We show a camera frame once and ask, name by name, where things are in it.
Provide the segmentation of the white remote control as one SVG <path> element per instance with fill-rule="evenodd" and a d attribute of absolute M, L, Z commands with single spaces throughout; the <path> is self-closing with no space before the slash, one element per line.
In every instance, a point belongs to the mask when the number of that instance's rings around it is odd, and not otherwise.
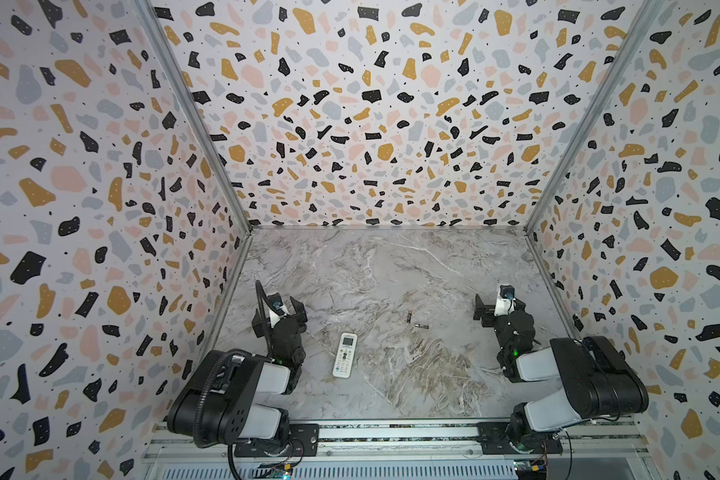
<path fill-rule="evenodd" d="M 353 333 L 343 333 L 340 337 L 332 374 L 336 378 L 348 379 L 352 372 L 358 337 Z"/>

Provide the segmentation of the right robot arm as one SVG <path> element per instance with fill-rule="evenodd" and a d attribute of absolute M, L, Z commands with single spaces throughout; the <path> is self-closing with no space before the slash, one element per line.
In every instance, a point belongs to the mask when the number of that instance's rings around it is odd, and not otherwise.
<path fill-rule="evenodd" d="M 593 420 L 618 421 L 647 410 L 647 387 L 603 336 L 552 338 L 542 347 L 534 318 L 514 287 L 501 285 L 496 300 L 475 297 L 473 319 L 494 330 L 502 374 L 512 383 L 561 382 L 542 399 L 516 405 L 495 436 L 520 453 L 551 449 L 555 435 Z"/>

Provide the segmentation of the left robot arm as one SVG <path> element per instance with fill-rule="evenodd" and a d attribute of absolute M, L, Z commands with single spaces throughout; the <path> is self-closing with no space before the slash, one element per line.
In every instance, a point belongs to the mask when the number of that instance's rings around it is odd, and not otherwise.
<path fill-rule="evenodd" d="M 290 301 L 286 307 L 279 295 L 271 295 L 259 302 L 252 328 L 267 341 L 266 355 L 232 349 L 204 357 L 169 409 L 170 432 L 199 448 L 250 444 L 271 454 L 287 448 L 288 412 L 257 404 L 255 397 L 289 395 L 300 379 L 308 317 L 302 302 Z"/>

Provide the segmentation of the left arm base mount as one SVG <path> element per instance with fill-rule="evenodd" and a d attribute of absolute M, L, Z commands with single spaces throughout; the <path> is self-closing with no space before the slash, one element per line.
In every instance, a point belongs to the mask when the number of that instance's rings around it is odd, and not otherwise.
<path fill-rule="evenodd" d="M 248 439 L 237 443 L 235 458 L 315 457 L 320 438 L 317 423 L 296 423 L 280 428 L 272 439 Z"/>

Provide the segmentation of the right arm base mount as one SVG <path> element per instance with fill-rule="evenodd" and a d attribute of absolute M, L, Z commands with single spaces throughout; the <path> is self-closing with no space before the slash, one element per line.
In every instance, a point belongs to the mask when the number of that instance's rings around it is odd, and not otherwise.
<path fill-rule="evenodd" d="M 561 454 L 561 442 L 554 433 L 536 432 L 511 422 L 480 422 L 477 442 L 485 455 Z"/>

